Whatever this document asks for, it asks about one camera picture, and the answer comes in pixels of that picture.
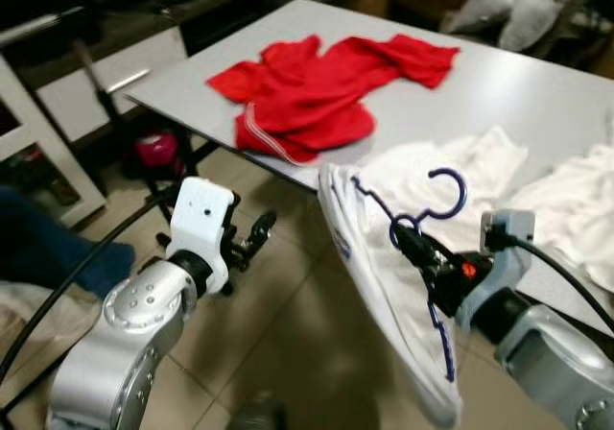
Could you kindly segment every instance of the tabletop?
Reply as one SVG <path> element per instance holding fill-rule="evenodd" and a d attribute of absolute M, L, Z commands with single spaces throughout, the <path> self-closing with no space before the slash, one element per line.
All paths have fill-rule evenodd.
<path fill-rule="evenodd" d="M 460 47 L 453 70 L 438 89 L 397 80 L 368 94 L 362 102 L 375 116 L 376 132 L 322 154 L 320 162 L 355 164 L 400 143 L 440 143 L 496 125 L 513 142 L 529 148 L 527 161 L 510 183 L 511 191 L 543 176 L 569 156 L 582 155 L 607 140 L 606 118 L 614 102 L 610 80 L 307 0 L 289 3 L 127 94 L 136 103 L 236 152 L 233 119 L 242 108 L 205 81 L 241 60 L 258 60 L 260 51 L 273 42 L 299 41 L 312 34 L 320 36 L 322 48 L 348 36 L 388 40 L 397 34 Z M 296 167 L 268 156 L 243 155 L 279 176 L 317 189 L 318 163 Z M 540 262 L 534 263 L 519 289 L 608 333 L 586 302 Z M 612 298 L 595 287 L 591 290 L 614 315 Z"/>

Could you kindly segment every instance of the floor tile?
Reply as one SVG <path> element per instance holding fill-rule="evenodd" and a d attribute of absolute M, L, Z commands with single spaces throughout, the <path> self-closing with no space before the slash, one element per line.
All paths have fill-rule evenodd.
<path fill-rule="evenodd" d="M 81 235 L 89 240 L 101 240 L 117 227 L 131 213 L 145 204 L 149 191 L 145 183 L 136 179 L 126 179 L 121 173 L 119 163 L 101 171 L 106 182 L 106 207 L 85 221 Z"/>
<path fill-rule="evenodd" d="M 207 390 L 220 392 L 311 264 L 312 258 L 305 251 L 273 236 L 256 255 L 252 267 L 234 278 L 231 297 L 214 296 L 199 302 L 172 351 L 173 357 Z"/>
<path fill-rule="evenodd" d="M 140 180 L 124 179 L 118 165 L 105 168 L 108 197 L 106 208 L 91 218 L 80 235 L 92 241 L 100 241 L 130 214 L 145 204 L 149 191 Z M 134 247 L 135 262 L 140 262 L 155 247 L 158 232 L 169 233 L 169 226 L 158 208 L 141 217 L 115 241 Z"/>
<path fill-rule="evenodd" d="M 192 150 L 197 150 L 207 143 L 207 139 L 204 137 L 200 137 L 198 134 L 190 134 L 190 144 L 192 145 Z"/>
<path fill-rule="evenodd" d="M 194 430 L 225 430 L 229 422 L 230 414 L 228 411 L 224 406 L 214 401 Z"/>
<path fill-rule="evenodd" d="M 321 254 L 319 262 L 334 270 L 335 272 L 347 273 L 345 264 L 343 264 L 342 258 L 339 255 L 337 247 L 334 244 L 330 244 L 326 247 L 326 249 Z"/>
<path fill-rule="evenodd" d="M 228 150 L 219 148 L 203 159 L 198 165 L 199 176 L 219 185 L 230 188 L 237 178 L 245 174 L 250 162 Z"/>
<path fill-rule="evenodd" d="M 229 187 L 241 196 L 242 211 L 253 218 L 274 211 L 275 233 L 313 256 L 332 243 L 315 194 L 253 164 Z"/>
<path fill-rule="evenodd" d="M 289 428 L 305 428 L 323 403 L 356 396 L 357 376 L 377 383 L 378 368 L 386 364 L 380 341 L 352 282 L 318 266 L 224 388 L 220 401 L 235 411 L 259 392 L 270 391 L 287 405 Z"/>
<path fill-rule="evenodd" d="M 466 430 L 563 430 L 553 416 L 531 402 L 502 370 L 469 354 L 460 373 Z"/>
<path fill-rule="evenodd" d="M 192 430 L 213 398 L 169 358 L 155 374 L 141 430 Z"/>
<path fill-rule="evenodd" d="M 320 265 L 219 400 L 234 412 L 270 391 L 293 430 L 432 429 L 405 374 L 349 275 Z"/>
<path fill-rule="evenodd" d="M 494 358 L 495 346 L 489 342 L 480 332 L 471 331 L 469 335 L 464 334 L 461 338 L 463 345 L 474 355 L 485 360 L 491 367 L 496 370 L 501 366 Z"/>

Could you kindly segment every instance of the black cable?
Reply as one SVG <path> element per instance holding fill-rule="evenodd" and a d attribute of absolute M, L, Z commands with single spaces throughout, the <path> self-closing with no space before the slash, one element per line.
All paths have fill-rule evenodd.
<path fill-rule="evenodd" d="M 562 265 L 552 259 L 546 252 L 542 251 L 540 248 L 528 241 L 521 240 L 520 238 L 508 235 L 506 233 L 495 232 L 493 238 L 503 242 L 506 245 L 522 248 L 523 250 L 537 256 L 550 267 L 555 269 L 569 284 L 574 287 L 576 291 L 579 292 L 579 294 L 584 298 L 584 300 L 586 300 L 591 308 L 595 310 L 597 315 L 599 315 L 599 318 L 601 318 L 607 327 L 614 332 L 614 320 L 612 320 L 605 309 L 603 309 L 593 295 L 572 274 L 570 274 Z"/>
<path fill-rule="evenodd" d="M 80 274 L 96 257 L 100 255 L 102 251 L 113 241 L 115 240 L 123 231 L 125 231 L 128 227 L 134 224 L 137 220 L 139 220 L 143 215 L 152 210 L 155 206 L 157 206 L 161 201 L 166 200 L 166 197 L 160 196 L 157 198 L 153 198 L 149 202 L 147 202 L 143 207 L 139 210 L 131 214 L 128 219 L 122 222 L 119 226 L 114 228 L 111 233 L 109 233 L 101 242 L 94 245 L 89 254 L 75 267 L 75 269 L 70 273 L 70 275 L 61 283 L 61 285 L 56 288 L 49 297 L 38 307 L 34 315 L 30 318 L 27 324 L 23 327 L 19 335 L 16 337 L 14 342 L 12 343 L 9 351 L 2 359 L 2 363 L 0 364 L 0 385 L 4 382 L 4 379 L 7 377 L 9 373 L 9 369 L 12 366 L 12 363 L 17 358 L 19 351 L 26 344 L 26 341 L 38 326 L 43 317 L 51 310 L 51 307 L 58 301 L 63 293 L 66 292 L 68 287 L 74 281 L 75 277 Z"/>

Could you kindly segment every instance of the cushion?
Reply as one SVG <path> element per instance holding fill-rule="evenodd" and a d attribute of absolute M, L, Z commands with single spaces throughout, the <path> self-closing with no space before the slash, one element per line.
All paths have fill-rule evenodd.
<path fill-rule="evenodd" d="M 555 0 L 518 0 L 499 36 L 498 46 L 514 52 L 533 46 L 552 29 L 561 8 Z"/>
<path fill-rule="evenodd" d="M 516 0 L 468 0 L 450 23 L 445 34 L 475 34 L 508 19 Z"/>

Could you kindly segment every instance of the white stripe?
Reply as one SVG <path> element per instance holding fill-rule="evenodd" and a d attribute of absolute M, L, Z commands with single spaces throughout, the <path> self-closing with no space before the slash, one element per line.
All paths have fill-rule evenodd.
<path fill-rule="evenodd" d="M 279 143 L 277 143 L 275 139 L 273 139 L 266 132 L 262 131 L 262 129 L 260 129 L 258 125 L 256 125 L 255 107 L 256 105 L 253 102 L 248 103 L 248 105 L 246 106 L 245 121 L 246 128 L 248 129 L 248 131 L 251 132 L 254 137 L 257 137 L 259 140 L 271 147 L 271 149 L 273 149 L 279 156 L 281 156 L 289 163 L 292 163 L 295 166 L 313 166 L 313 161 L 301 162 L 292 158 L 290 154 L 288 154 L 288 152 L 286 152 L 286 150 L 281 145 L 279 145 Z"/>

